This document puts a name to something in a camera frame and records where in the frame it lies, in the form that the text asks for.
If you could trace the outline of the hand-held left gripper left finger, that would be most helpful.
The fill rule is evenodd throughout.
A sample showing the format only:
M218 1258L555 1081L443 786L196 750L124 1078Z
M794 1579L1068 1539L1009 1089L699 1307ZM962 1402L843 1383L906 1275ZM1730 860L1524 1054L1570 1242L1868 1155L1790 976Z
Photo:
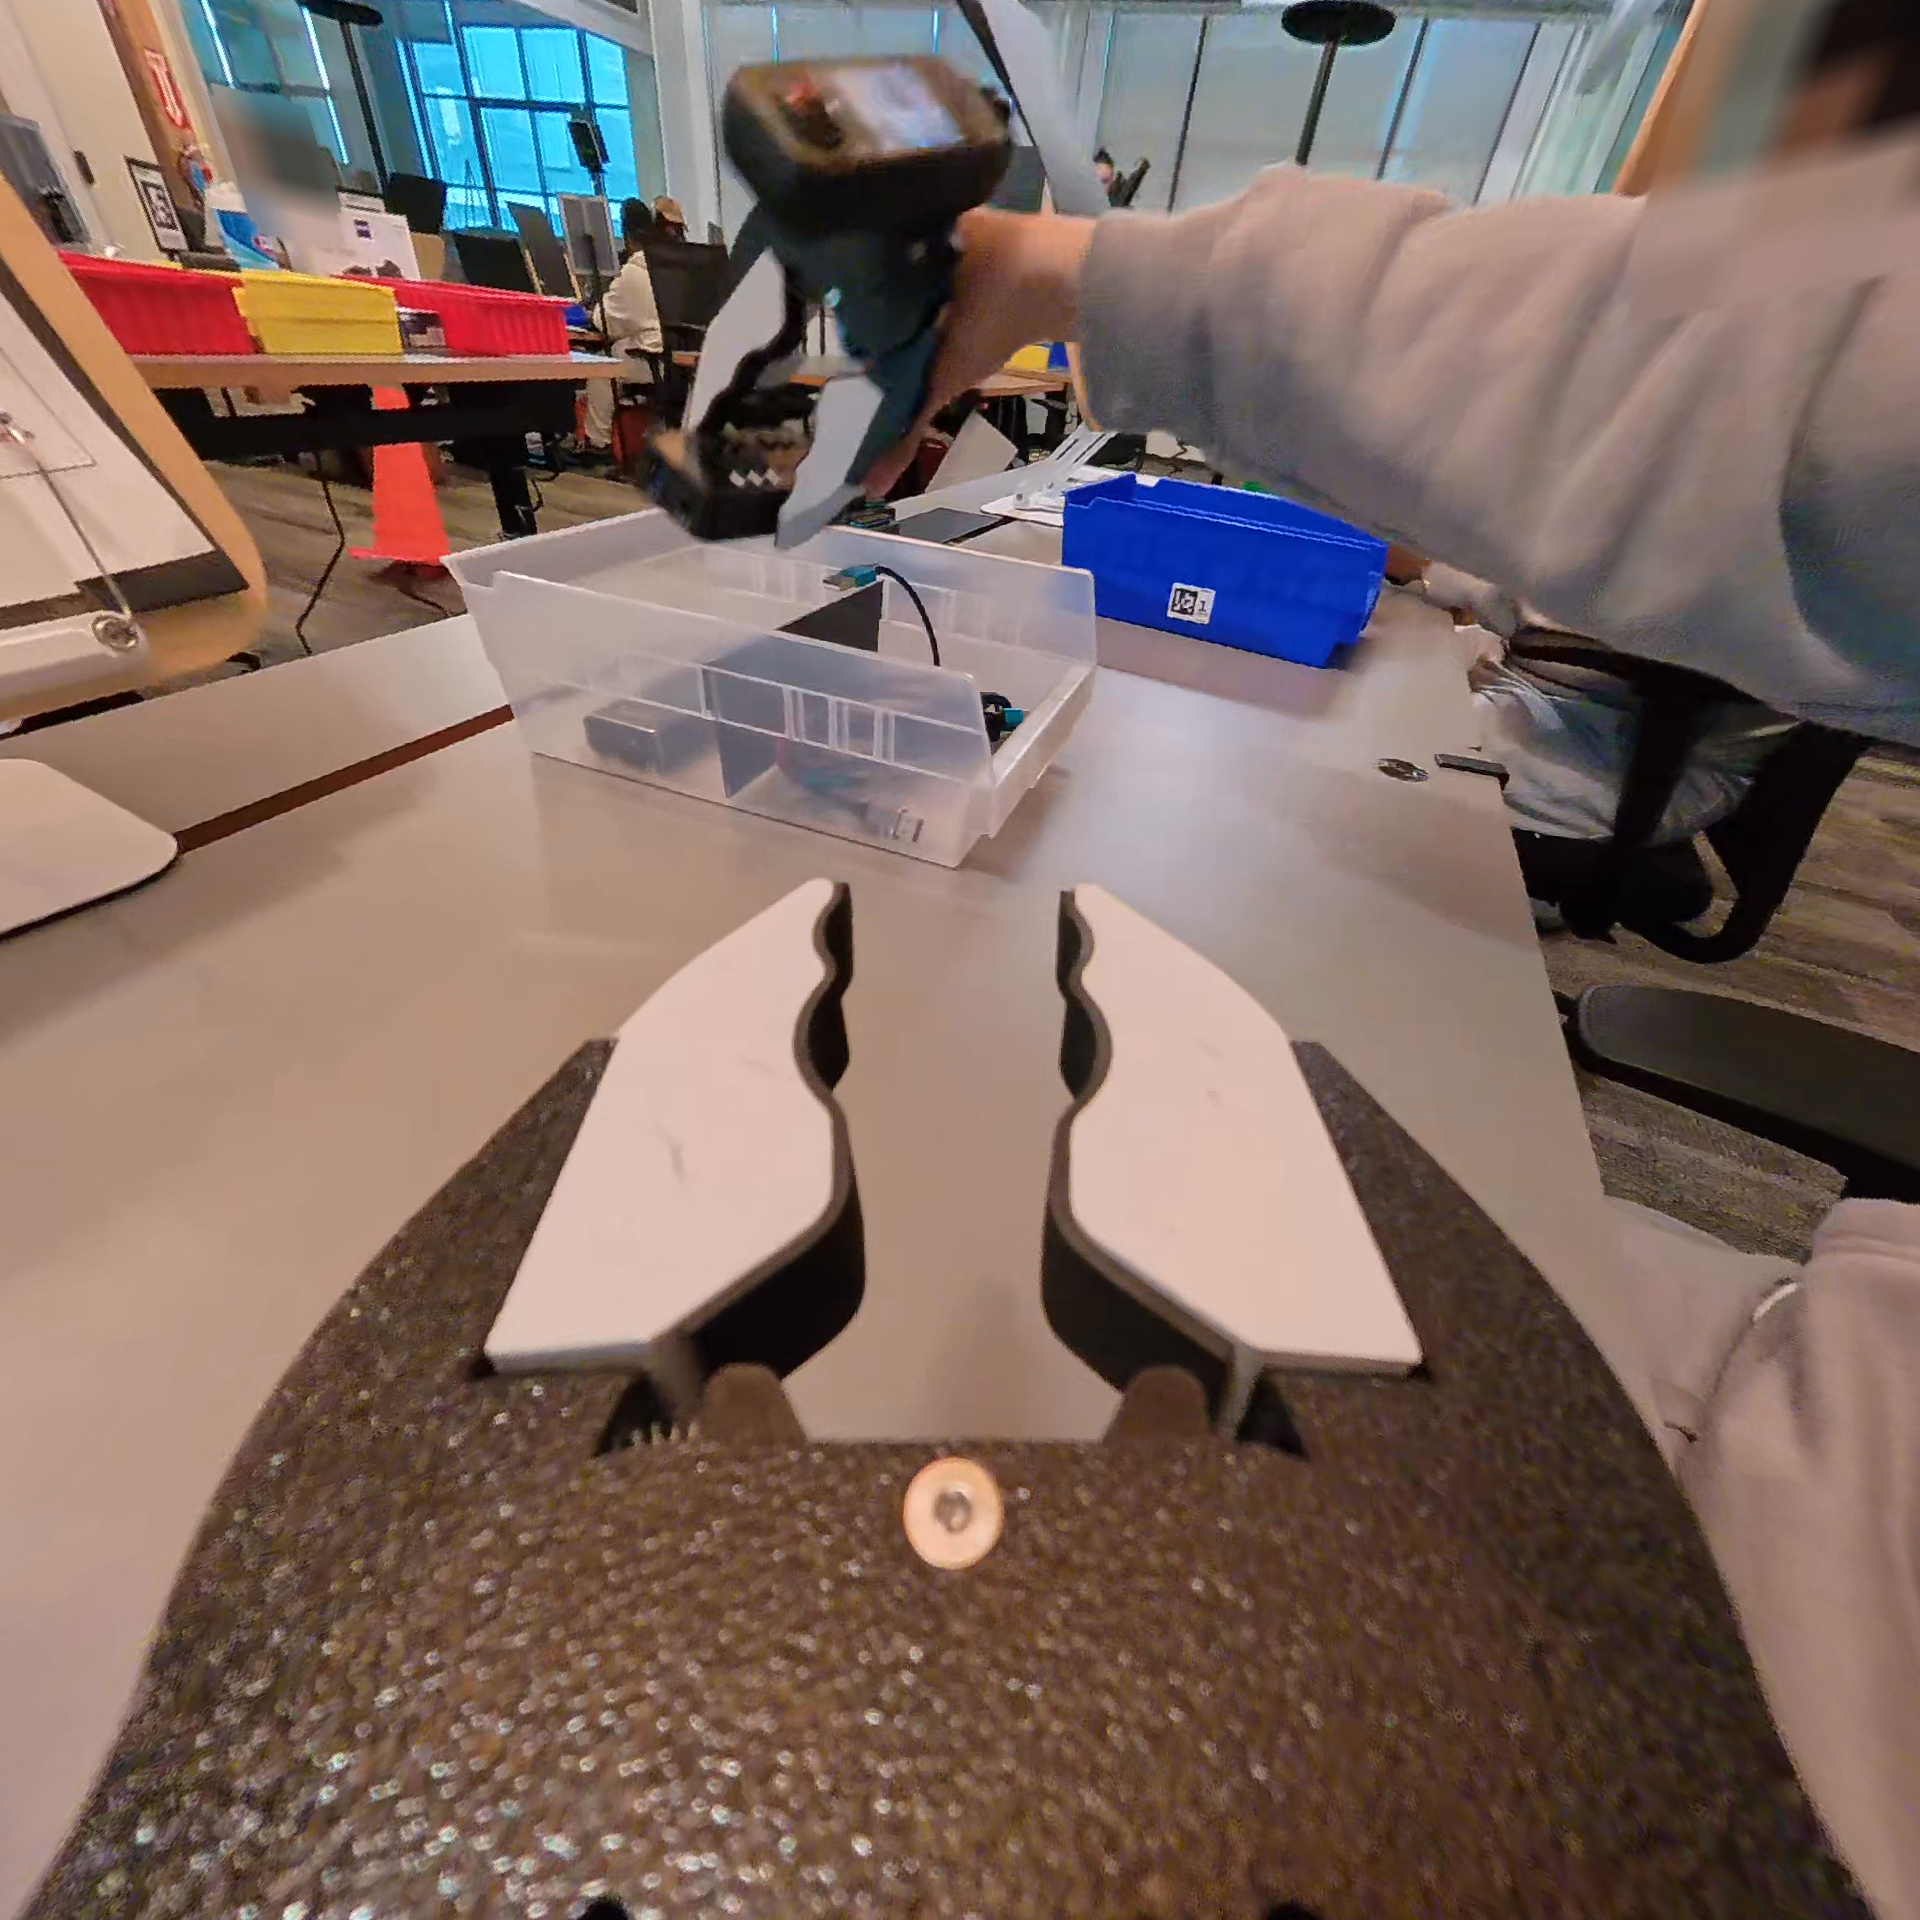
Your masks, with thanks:
M727 1312L850 1223L850 971L850 890L804 881L617 1030L487 1332L492 1371L688 1377Z

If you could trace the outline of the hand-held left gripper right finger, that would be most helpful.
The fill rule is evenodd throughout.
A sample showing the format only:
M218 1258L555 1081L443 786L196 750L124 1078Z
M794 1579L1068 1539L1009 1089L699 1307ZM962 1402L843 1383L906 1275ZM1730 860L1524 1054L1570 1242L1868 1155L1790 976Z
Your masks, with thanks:
M1416 1377L1424 1347L1283 1024L1120 902L1064 892L1071 1105L1044 1318L1091 1371Z

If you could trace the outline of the black usb hub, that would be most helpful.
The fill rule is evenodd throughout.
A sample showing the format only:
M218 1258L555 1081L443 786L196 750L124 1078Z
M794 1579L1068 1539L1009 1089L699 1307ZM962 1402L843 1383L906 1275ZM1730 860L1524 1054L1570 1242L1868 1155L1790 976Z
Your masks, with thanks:
M787 432L681 428L650 432L639 457L641 491L699 543L771 537L791 499L807 446Z

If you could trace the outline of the clear plastic bin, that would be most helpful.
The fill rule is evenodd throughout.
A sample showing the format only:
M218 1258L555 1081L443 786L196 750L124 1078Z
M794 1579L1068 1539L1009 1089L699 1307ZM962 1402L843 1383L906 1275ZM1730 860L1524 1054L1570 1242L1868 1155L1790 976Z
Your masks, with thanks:
M944 868L1009 825L1097 673L1094 578L971 544L706 544L639 512L449 571L531 752ZM704 764L595 754L585 716L615 702L704 718Z

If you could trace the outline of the person's right forearm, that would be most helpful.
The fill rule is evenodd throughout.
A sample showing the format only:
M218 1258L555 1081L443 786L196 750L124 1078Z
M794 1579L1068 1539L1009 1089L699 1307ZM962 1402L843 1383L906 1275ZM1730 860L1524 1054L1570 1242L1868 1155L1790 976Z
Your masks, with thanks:
M1163 428L1551 624L1916 747L1916 251L1278 167L1094 227L1104 426Z

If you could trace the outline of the grey desk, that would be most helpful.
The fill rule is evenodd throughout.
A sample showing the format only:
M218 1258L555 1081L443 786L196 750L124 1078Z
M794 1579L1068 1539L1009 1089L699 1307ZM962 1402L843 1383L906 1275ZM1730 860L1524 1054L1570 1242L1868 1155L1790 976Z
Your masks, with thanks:
M1617 1226L1449 618L1310 670L1097 627L1091 707L946 871L535 756L467 618L39 732L174 832L4 942L3 1903L52 1862L258 1406L583 1043L807 879L855 910L868 1280L810 1434L1091 1436L1050 1332L1058 896L1097 883L1318 1041L1536 1262L1644 1419Z

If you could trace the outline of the wooden desk with bins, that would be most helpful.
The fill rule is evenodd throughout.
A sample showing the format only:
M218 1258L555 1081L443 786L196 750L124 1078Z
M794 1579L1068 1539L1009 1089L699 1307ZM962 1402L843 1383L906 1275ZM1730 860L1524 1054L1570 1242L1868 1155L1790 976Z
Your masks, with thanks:
M427 443L467 449L492 486L507 540L538 532L531 436L566 436L579 388L632 376L628 367L587 352L136 355L134 368L160 396L188 446L215 465Z

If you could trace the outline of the red plastic bin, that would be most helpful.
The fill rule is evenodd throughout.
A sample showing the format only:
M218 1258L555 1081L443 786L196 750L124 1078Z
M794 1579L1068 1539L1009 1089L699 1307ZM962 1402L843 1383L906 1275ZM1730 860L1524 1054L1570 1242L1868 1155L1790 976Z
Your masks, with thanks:
M442 280L384 280L399 310L439 321L447 350L462 358L570 358L568 302Z
M202 272L60 251L78 288L134 358L258 355L236 272Z

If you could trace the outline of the black power adapter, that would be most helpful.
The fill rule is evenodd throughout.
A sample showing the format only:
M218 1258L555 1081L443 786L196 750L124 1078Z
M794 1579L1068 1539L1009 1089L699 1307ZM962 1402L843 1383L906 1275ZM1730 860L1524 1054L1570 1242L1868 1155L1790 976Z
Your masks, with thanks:
M583 738L595 754L650 777L688 777L714 747L704 718L643 702L591 712Z

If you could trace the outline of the orange traffic cone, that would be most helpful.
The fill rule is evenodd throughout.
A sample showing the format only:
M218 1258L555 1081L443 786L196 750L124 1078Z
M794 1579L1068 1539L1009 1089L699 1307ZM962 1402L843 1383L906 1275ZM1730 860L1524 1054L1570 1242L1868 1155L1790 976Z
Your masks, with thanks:
M370 543L351 550L353 561L406 570L439 570L449 559L449 531L438 494L438 468L418 440L372 449Z

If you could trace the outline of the blue plastic bin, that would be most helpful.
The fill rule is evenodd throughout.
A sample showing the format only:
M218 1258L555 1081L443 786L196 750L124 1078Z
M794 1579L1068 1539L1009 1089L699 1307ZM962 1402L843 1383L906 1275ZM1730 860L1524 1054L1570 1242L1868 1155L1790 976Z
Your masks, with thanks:
M1337 665L1377 614L1387 544L1283 497L1122 471L1064 497L1064 563L1104 620L1290 665Z

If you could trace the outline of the black office chair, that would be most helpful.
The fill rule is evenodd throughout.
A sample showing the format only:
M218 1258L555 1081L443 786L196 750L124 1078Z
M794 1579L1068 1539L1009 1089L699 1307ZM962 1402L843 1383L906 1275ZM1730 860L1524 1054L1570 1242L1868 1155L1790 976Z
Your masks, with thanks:
M1507 641L1474 690L1539 920L1704 967L1759 946L1874 745L1568 632Z

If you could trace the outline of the wooden sign board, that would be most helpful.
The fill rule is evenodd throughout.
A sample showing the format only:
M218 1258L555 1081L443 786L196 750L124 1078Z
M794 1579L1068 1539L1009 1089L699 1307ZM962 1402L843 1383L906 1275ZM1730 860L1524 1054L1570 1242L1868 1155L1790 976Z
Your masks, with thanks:
M3 720L251 657L250 529L3 188Z

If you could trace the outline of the person's torso in grey hoodie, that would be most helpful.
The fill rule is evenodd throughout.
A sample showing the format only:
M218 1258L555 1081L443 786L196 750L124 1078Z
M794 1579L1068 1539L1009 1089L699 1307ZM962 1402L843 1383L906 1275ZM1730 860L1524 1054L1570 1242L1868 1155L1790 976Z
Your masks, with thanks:
M1656 1434L1784 1747L1874 1915L1919 1915L1919 1210L1806 1260L1614 1200Z

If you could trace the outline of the white flat base plate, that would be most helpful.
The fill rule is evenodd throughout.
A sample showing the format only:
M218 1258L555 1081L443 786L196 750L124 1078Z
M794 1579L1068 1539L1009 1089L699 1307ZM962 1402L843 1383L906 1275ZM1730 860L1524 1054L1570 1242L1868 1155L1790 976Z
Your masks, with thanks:
M3 937L168 873L178 842L36 759L3 759Z

